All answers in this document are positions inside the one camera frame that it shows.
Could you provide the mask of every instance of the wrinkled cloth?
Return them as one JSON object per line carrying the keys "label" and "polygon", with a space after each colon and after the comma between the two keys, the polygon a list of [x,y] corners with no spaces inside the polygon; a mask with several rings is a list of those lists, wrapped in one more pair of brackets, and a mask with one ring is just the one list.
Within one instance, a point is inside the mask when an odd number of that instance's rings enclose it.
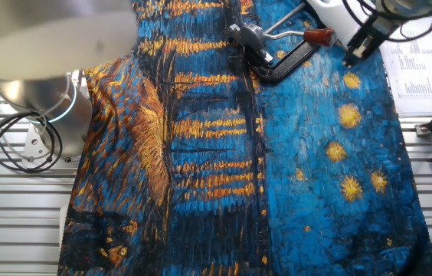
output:
{"label": "wrinkled cloth", "polygon": [[[265,84],[227,38],[298,4],[133,2],[139,43],[86,70],[59,275],[432,275],[379,53],[347,69],[341,47],[320,48]],[[302,12],[277,31],[309,26]]]}

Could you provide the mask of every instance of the red handle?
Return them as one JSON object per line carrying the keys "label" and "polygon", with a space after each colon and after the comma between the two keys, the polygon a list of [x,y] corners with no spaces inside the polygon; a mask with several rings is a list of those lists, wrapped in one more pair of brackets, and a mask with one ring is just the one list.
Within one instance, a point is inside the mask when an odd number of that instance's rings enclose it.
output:
{"label": "red handle", "polygon": [[308,29],[305,31],[303,39],[309,43],[332,47],[337,41],[337,35],[332,28]]}

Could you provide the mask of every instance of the white robot part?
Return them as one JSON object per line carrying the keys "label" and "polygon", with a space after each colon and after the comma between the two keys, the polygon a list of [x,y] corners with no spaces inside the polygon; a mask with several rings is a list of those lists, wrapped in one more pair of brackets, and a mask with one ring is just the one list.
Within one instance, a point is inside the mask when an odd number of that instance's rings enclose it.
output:
{"label": "white robot part", "polygon": [[[347,12],[342,0],[306,0],[318,15],[320,21],[328,28],[334,28],[337,40],[346,46],[359,29],[359,25]],[[353,12],[359,20],[366,21],[368,15],[365,14],[360,4],[356,0],[347,0]]]}
{"label": "white robot part", "polygon": [[136,16],[127,0],[0,0],[0,80],[37,80],[128,54]]}

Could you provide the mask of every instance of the paper sheet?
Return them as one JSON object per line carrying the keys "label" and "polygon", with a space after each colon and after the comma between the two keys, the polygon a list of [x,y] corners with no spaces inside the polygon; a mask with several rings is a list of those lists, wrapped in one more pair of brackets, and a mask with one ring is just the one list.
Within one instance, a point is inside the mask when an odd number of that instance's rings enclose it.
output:
{"label": "paper sheet", "polygon": [[[407,37],[426,31],[432,18],[411,21],[403,27]],[[393,38],[404,38],[398,29]],[[432,32],[405,43],[386,41],[380,46],[394,105],[403,117],[432,114]]]}

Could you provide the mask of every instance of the metal grate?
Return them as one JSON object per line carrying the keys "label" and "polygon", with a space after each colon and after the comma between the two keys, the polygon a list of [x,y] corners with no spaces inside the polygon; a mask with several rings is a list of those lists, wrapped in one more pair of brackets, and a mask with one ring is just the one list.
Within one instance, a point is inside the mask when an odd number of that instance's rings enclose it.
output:
{"label": "metal grate", "polygon": [[[1,114],[12,112],[7,104],[0,106]],[[432,241],[432,163],[427,162],[432,141],[417,138],[414,130],[430,119],[401,119],[401,128]],[[6,134],[16,150],[24,149],[28,124],[21,121]],[[0,158],[6,160],[1,150]],[[59,210],[68,204],[75,173],[61,169],[31,176],[0,166],[0,276],[56,275]]]}

